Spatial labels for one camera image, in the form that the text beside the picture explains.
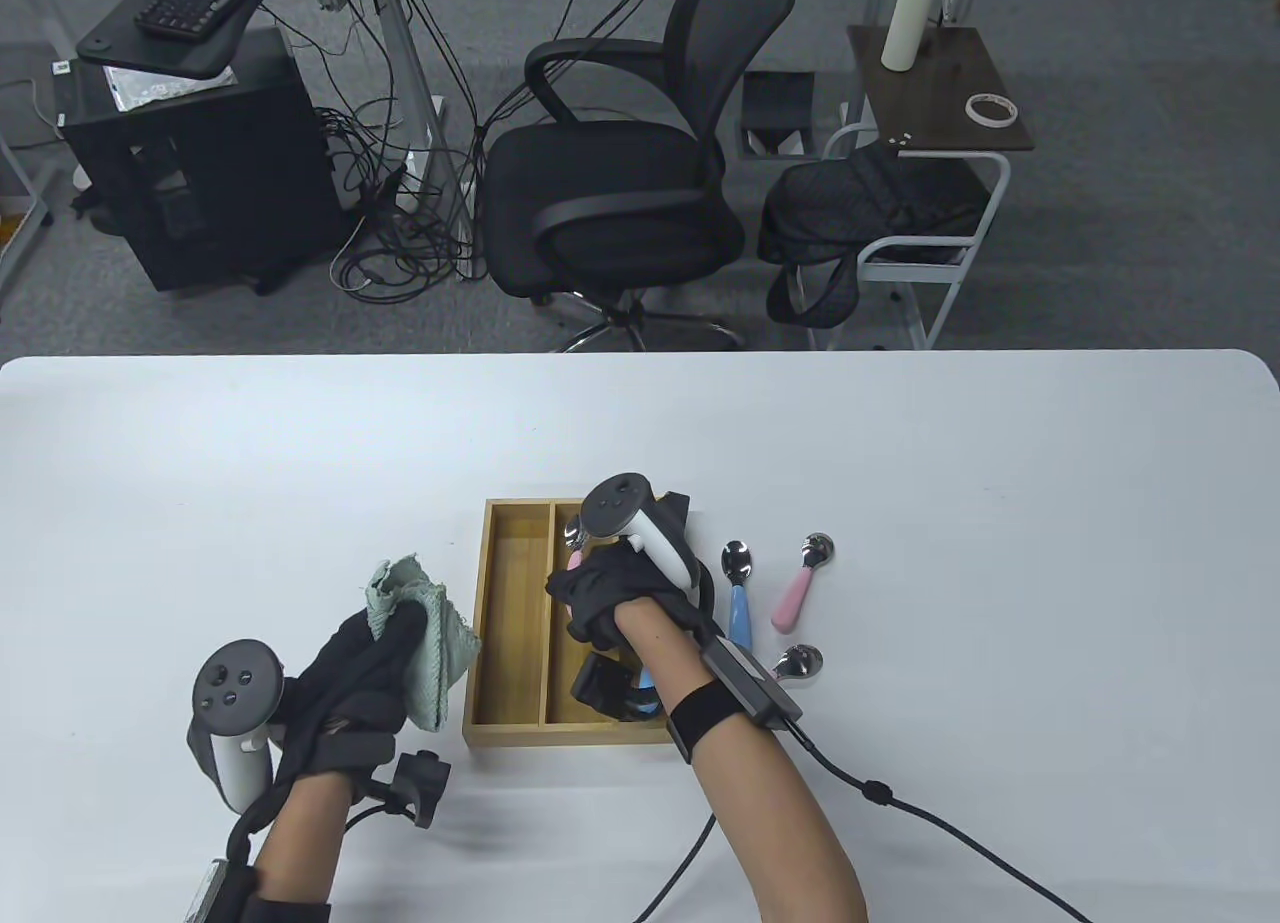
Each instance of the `black mesh chair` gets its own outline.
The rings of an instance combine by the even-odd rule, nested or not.
[[[480,193],[489,274],[508,296],[571,293],[600,315],[564,352],[621,329],[644,349],[645,320],[741,338],[714,320],[645,312],[632,291],[704,278],[742,253],[742,224],[721,192],[716,124],[733,86],[795,0],[676,0],[660,44],[557,40],[525,60],[553,122],[508,131],[489,151]],[[581,122],[548,68],[599,63],[662,90],[690,132],[659,123]]]

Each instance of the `dark wood tabletop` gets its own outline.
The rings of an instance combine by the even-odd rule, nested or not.
[[[965,102],[974,93],[996,93],[1015,105],[982,37],[973,27],[928,27],[915,65],[905,73],[884,69],[879,61],[888,27],[851,26],[863,88],[870,101],[881,138],[905,150],[1034,150],[1036,142],[1019,111],[1010,127],[974,123]],[[992,104],[979,113],[997,116]],[[858,108],[850,108],[850,122]]]

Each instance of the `green cloth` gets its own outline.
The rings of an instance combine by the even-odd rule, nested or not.
[[[384,559],[365,589],[369,629],[383,635],[396,607],[410,603],[426,608],[426,635],[404,676],[404,707],[416,726],[436,732],[449,709],[453,686],[480,652],[480,638],[458,614],[443,584],[431,582],[417,554],[392,563]]]

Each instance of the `white bottle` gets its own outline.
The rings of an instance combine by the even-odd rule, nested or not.
[[[937,0],[897,0],[893,19],[884,37],[884,50],[881,64],[895,73],[905,73],[915,65],[915,54],[920,49],[920,37],[929,22]]]

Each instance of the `chair back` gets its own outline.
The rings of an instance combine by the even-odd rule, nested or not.
[[[796,0],[676,0],[662,40],[667,90],[694,131],[705,170],[739,78]]]

